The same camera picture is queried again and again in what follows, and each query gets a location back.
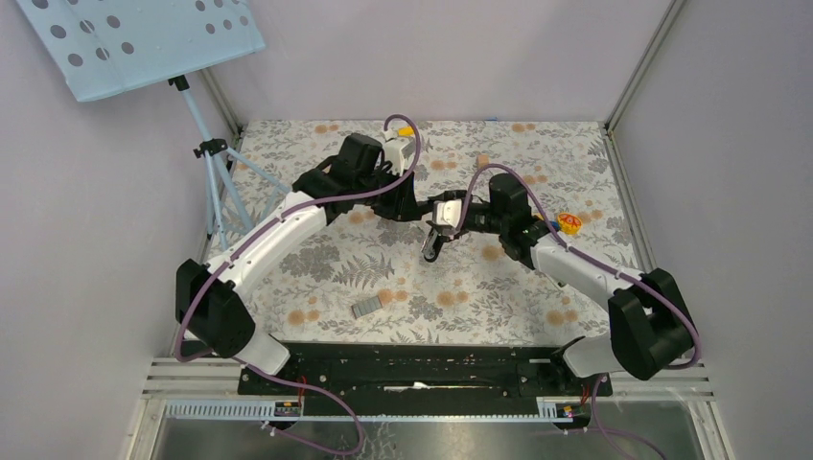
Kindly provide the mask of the black stapler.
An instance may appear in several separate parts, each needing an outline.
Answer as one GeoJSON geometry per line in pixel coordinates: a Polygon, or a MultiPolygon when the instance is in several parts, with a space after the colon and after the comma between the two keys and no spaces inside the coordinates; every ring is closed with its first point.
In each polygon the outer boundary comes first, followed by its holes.
{"type": "Polygon", "coordinates": [[[427,263],[434,263],[442,249],[444,241],[442,235],[435,229],[431,229],[422,245],[421,254],[427,263]]]}

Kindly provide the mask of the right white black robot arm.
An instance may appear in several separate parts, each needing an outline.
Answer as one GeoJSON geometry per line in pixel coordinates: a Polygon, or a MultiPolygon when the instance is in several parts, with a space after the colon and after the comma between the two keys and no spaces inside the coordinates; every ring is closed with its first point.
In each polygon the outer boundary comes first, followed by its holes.
{"type": "Polygon", "coordinates": [[[493,176],[484,202],[463,190],[429,202],[428,260],[462,235],[493,234],[510,259],[574,288],[608,313],[607,332],[575,338],[554,352],[549,379],[559,393],[572,395],[588,378],[612,372],[650,380],[663,369],[680,368],[684,353],[697,352],[699,335],[671,274],[659,268],[648,273],[616,268],[576,248],[563,231],[532,211],[528,189],[514,174],[493,176]]]}

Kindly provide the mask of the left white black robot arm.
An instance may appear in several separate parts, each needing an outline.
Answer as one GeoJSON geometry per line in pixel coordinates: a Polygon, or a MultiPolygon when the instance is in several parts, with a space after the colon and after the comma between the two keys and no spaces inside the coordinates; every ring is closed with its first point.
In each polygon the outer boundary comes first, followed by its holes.
{"type": "Polygon", "coordinates": [[[204,264],[185,261],[176,271],[175,318],[207,353],[261,372],[276,394],[289,392],[297,369],[289,349],[262,331],[244,304],[270,271],[310,236],[355,205],[395,217],[399,192],[410,194],[422,149],[419,134],[386,133],[383,142],[352,133],[337,154],[304,172],[276,209],[234,245],[204,264]]]}

